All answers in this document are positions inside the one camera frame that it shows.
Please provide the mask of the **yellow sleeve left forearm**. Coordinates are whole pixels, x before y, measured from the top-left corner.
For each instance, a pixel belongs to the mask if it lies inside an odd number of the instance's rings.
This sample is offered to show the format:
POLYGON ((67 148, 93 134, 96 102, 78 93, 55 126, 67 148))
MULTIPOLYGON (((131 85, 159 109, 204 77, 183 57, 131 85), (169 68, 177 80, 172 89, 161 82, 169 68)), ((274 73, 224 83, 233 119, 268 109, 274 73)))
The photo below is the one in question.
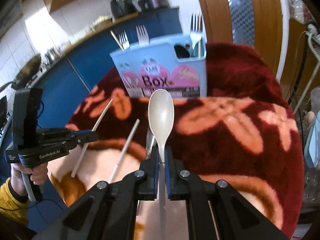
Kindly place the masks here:
POLYGON ((23 197, 17 194, 12 188, 10 180, 11 178, 8 178, 1 186, 1 215, 10 221, 28 226, 28 196, 23 197))

